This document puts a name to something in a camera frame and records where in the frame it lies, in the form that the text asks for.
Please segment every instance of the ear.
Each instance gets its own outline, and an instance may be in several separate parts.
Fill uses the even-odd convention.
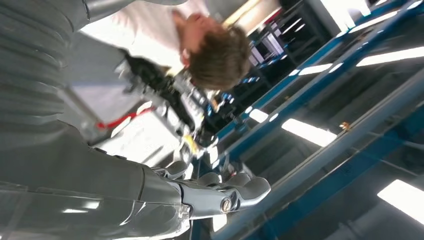
[[[188,68],[190,66],[190,53],[187,51],[187,49],[184,49],[181,52],[181,63],[184,65],[185,68]]]

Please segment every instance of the screw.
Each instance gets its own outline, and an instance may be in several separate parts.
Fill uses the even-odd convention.
[[[231,200],[228,197],[226,197],[221,202],[221,213],[223,214],[229,213],[230,208],[231,208]]]

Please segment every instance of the yellow component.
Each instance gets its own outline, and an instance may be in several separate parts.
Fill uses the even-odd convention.
[[[183,139],[187,143],[188,148],[190,149],[191,153],[197,154],[199,152],[199,146],[197,145],[197,143],[195,142],[195,140],[193,139],[192,136],[185,135],[183,137]]]

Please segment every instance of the wall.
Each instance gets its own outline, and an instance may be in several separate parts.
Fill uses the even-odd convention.
[[[241,15],[236,24],[249,35],[280,9],[281,5],[277,0],[261,0]]]

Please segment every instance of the white shirt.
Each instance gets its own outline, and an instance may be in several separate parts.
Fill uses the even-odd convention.
[[[187,17],[193,13],[208,14],[204,0],[188,0],[178,6],[138,0],[81,31],[101,42],[126,49],[133,57],[144,57],[162,66],[182,69],[172,9],[178,9]]]

